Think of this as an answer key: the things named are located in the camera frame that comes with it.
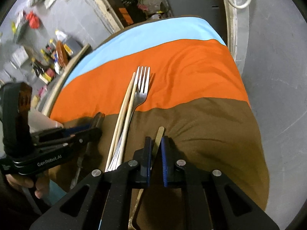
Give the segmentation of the left hand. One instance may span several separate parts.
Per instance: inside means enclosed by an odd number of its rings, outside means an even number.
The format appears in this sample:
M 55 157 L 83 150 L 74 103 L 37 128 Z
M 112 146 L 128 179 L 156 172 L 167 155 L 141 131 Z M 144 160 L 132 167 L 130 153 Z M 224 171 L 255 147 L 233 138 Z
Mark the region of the left hand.
M 34 193 L 38 199 L 41 199 L 45 195 L 49 194 L 50 176 L 48 171 L 45 171 L 40 177 L 38 177 L 36 182 L 26 177 L 11 175 L 11 174 L 7 174 L 6 179 L 9 185 L 17 190 L 19 190 L 22 187 L 26 188 L 35 187 Z

